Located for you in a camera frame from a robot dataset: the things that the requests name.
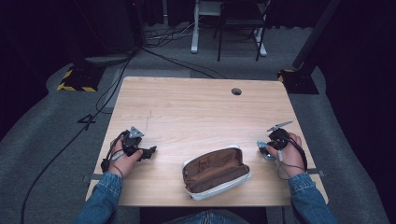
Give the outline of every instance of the chair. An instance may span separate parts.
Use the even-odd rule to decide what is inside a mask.
[[[264,16],[267,9],[268,7],[262,13],[258,5],[258,0],[223,0],[220,6],[219,26],[214,34],[215,38],[217,31],[220,31],[218,62],[220,61],[223,30],[229,27],[239,30],[251,29],[252,32],[248,38],[254,37],[254,31],[256,29],[262,29],[256,55],[256,61],[259,60],[265,30]]]

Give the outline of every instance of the black device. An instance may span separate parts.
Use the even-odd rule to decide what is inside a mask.
[[[142,136],[144,136],[143,133],[137,130],[134,126],[131,128],[131,131],[126,130],[120,133],[120,135],[112,142],[106,158],[102,160],[101,163],[102,172],[103,173],[106,172],[108,170],[108,167],[110,166],[111,161],[117,159],[116,158],[117,152],[115,152],[113,155],[112,152],[114,146],[117,144],[117,142],[120,140],[121,137],[123,137],[123,139],[122,139],[122,149],[120,151],[125,153],[128,157],[132,156],[137,150],[142,149],[143,155],[139,158],[138,161],[151,159],[151,156],[155,152],[157,147],[154,146],[149,149],[140,148],[139,143],[142,141]]]
[[[305,152],[304,150],[294,141],[294,139],[290,138],[289,133],[280,128],[283,127],[285,125],[288,125],[290,123],[292,123],[293,120],[289,120],[287,122],[284,123],[280,123],[275,125],[274,127],[270,128],[267,130],[267,132],[271,132],[268,137],[271,139],[271,141],[269,141],[266,145],[273,147],[276,150],[281,151],[283,148],[285,148],[288,143],[291,143],[296,149],[297,151],[300,153],[301,158],[303,159],[303,163],[304,163],[304,169],[307,170],[307,161],[306,161],[306,156],[305,156]],[[267,160],[273,161],[275,158],[272,157],[268,150],[266,149],[265,144],[262,143],[262,146],[259,147],[260,152],[265,155],[265,158]]]
[[[123,136],[122,150],[127,156],[132,156],[137,150],[142,149],[143,155],[139,161],[151,159],[152,154],[155,152],[157,147],[151,147],[149,149],[139,148],[138,145],[142,141],[143,134],[139,132],[135,127],[131,128],[131,131],[126,131]]]

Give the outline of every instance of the wooden table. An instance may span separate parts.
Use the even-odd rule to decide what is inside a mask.
[[[238,88],[242,94],[232,94]],[[120,205],[133,206],[278,206],[290,204],[287,181],[276,164],[262,157],[257,141],[269,141],[267,129],[285,127],[302,137],[308,168],[314,168],[308,146],[283,84],[277,81],[172,77],[127,77],[123,80],[95,174],[110,142],[135,126],[145,134],[140,147],[157,146],[149,161],[138,162],[124,180]],[[237,144],[251,179],[226,192],[194,201],[184,188],[184,161]],[[328,201],[318,175],[311,175]],[[87,198],[97,181],[92,181]]]

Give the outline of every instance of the wire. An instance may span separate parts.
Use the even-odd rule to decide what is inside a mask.
[[[198,69],[195,69],[195,68],[192,68],[192,67],[189,67],[189,66],[186,66],[186,65],[182,64],[182,63],[187,63],[187,62],[182,62],[182,61],[180,61],[180,60],[178,60],[178,59],[173,59],[173,58],[165,57],[165,56],[163,56],[163,55],[161,55],[161,54],[155,53],[155,52],[150,51],[150,50],[145,49],[145,48],[141,48],[141,49],[144,50],[145,52],[149,53],[149,54],[155,55],[155,56],[157,56],[157,57],[159,57],[159,58],[162,58],[162,59],[164,59],[164,60],[166,60],[166,61],[168,61],[168,62],[175,63],[175,64],[180,65],[180,66],[182,66],[182,67],[189,68],[189,69],[191,69],[192,71],[199,72],[199,73],[204,74],[204,75],[206,75],[206,76],[208,76],[208,77],[211,77],[211,78],[215,78],[215,77],[213,77],[213,76],[210,76],[210,75],[209,75],[208,73],[206,73],[206,72],[203,72],[203,71],[200,71],[200,70],[198,70]],[[227,79],[227,77],[225,77],[224,75],[220,74],[219,72],[216,72],[215,70],[212,70],[212,69],[209,69],[209,68],[206,68],[206,67],[202,67],[202,68],[211,70],[211,71],[213,71],[213,72],[219,74],[220,76],[224,77],[225,79]]]
[[[128,61],[128,59],[131,57],[131,53],[126,54],[123,58],[121,59],[115,59],[115,60],[109,60],[109,61],[104,61],[104,62],[96,62],[95,60],[93,60],[92,58],[87,58],[85,59],[86,62],[90,63],[92,66],[96,66],[96,67],[109,67],[109,66],[113,66],[113,65],[117,65],[120,63],[125,63]]]
[[[282,223],[286,223],[286,212],[285,212],[285,207],[282,206],[280,212],[282,213]]]
[[[134,52],[130,55],[130,57],[133,57],[133,56],[135,55],[135,53],[137,52],[137,50],[138,50],[138,49],[135,49]],[[128,64],[128,63],[125,63],[125,64],[120,68],[120,75],[119,75],[119,77],[116,79],[115,82],[113,82],[113,83],[110,85],[110,87],[109,87],[109,88],[99,97],[99,99],[96,101],[96,106],[95,106],[96,111],[100,111],[100,113],[102,113],[102,114],[112,114],[112,113],[108,113],[108,112],[103,112],[103,111],[101,111],[100,109],[98,109],[98,105],[99,105],[100,100],[111,90],[111,88],[113,88],[114,85],[117,84],[116,87],[115,87],[114,90],[113,90],[113,94],[114,94],[115,90],[116,90],[117,87],[120,85],[120,81],[121,81],[122,76],[123,76],[123,71],[125,70],[125,67],[126,67],[127,64]]]
[[[286,166],[298,168],[298,169],[303,170],[304,172],[306,172],[306,170],[304,168],[300,167],[300,166],[289,165],[289,164],[287,164],[287,163],[285,163],[283,161],[281,163],[286,165]],[[281,179],[281,180],[288,180],[288,178],[283,178],[282,176],[280,176],[279,169],[280,169],[280,164],[276,168],[277,177],[279,177],[279,179]]]
[[[130,57],[129,60],[125,63],[125,65],[122,68],[122,74],[125,71],[126,66],[128,65],[128,63],[131,61],[133,57]],[[115,93],[115,90],[112,92],[111,96],[107,99],[107,101],[102,105],[102,107],[100,108],[99,111],[97,111],[87,122],[87,124],[84,125],[84,127],[82,127],[77,134],[75,134],[73,136],[73,138],[47,163],[47,165],[41,170],[41,172],[38,174],[38,176],[35,178],[35,181],[32,183],[32,185],[30,186],[30,188],[28,189],[28,191],[26,192],[26,195],[24,197],[23,203],[22,203],[22,208],[21,208],[21,224],[24,223],[24,211],[26,208],[26,204],[27,204],[27,200],[29,199],[29,195],[32,192],[33,187],[35,186],[35,184],[37,183],[38,179],[44,174],[44,172],[46,172],[46,170],[50,167],[50,165],[78,138],[78,136],[91,124],[91,122],[100,114],[100,112],[105,108],[105,106],[108,104],[108,102],[110,101],[111,97],[113,96],[113,94]]]
[[[147,48],[163,47],[163,46],[167,45],[168,43],[170,43],[170,42],[173,41],[173,40],[179,40],[179,39],[182,39],[182,38],[186,37],[187,35],[192,35],[193,32],[187,33],[187,34],[184,34],[184,32],[186,32],[186,31],[191,31],[194,24],[195,24],[195,22],[191,23],[190,25],[188,25],[188,26],[185,27],[185,28],[178,29],[177,31],[176,31],[176,29],[175,29],[171,34],[168,34],[168,35],[166,34],[166,32],[169,31],[169,29],[166,29],[165,32],[163,32],[161,35],[158,35],[158,33],[157,33],[156,31],[148,31],[149,33],[150,33],[150,32],[155,32],[157,35],[154,35],[154,36],[146,36],[146,39],[147,39],[147,40],[159,39],[159,41],[158,41],[158,43],[155,44],[155,45],[154,45],[154,44],[147,44],[145,47],[147,47]]]
[[[117,142],[120,140],[120,138],[121,138],[124,134],[125,134],[125,132],[120,133],[119,136],[114,140],[113,144],[111,144],[110,150],[107,152],[107,156],[106,156],[107,159],[111,159],[111,157],[112,157],[113,155],[111,155],[111,157],[110,157],[110,154],[111,154],[111,152],[113,151],[114,146],[117,144]]]
[[[305,156],[305,152],[304,152],[303,148],[300,147],[300,146],[296,143],[296,141],[295,141],[294,139],[290,138],[290,137],[289,137],[289,138],[281,137],[281,138],[283,138],[283,139],[285,139],[286,141],[290,142],[290,143],[297,149],[297,151],[298,151],[298,152],[300,153],[300,155],[301,155],[301,159],[303,160],[304,170],[306,171],[306,170],[307,170],[307,166],[308,166],[308,162],[307,162],[307,160],[306,160],[306,156]]]

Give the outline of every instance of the chair leg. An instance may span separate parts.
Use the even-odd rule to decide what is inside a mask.
[[[220,52],[221,52],[221,43],[222,43],[222,31],[223,31],[223,27],[220,27],[218,62],[220,61]]]
[[[265,27],[262,27],[262,37],[260,38],[259,48],[257,49],[256,61],[259,60],[260,50],[262,49],[262,41],[264,40]]]
[[[219,17],[218,24],[216,25],[215,34],[213,38],[216,38],[216,34],[218,33],[218,29],[221,27],[221,17]]]

